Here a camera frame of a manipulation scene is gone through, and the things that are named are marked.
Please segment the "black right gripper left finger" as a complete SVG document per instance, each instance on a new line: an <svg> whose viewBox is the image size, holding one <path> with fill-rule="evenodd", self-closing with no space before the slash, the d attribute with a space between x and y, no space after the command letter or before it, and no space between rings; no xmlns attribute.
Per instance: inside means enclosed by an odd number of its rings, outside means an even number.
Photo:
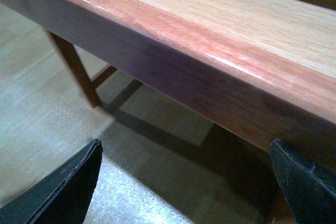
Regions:
<svg viewBox="0 0 336 224"><path fill-rule="evenodd" d="M97 185L102 144L95 139L1 208L1 223L83 223Z"/></svg>

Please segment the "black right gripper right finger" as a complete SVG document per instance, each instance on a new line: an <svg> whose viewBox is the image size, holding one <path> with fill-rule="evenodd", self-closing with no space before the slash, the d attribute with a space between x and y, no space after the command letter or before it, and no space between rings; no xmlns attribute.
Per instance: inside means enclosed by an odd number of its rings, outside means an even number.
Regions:
<svg viewBox="0 0 336 224"><path fill-rule="evenodd" d="M270 145L279 187L297 223L335 223L335 174L279 139Z"/></svg>

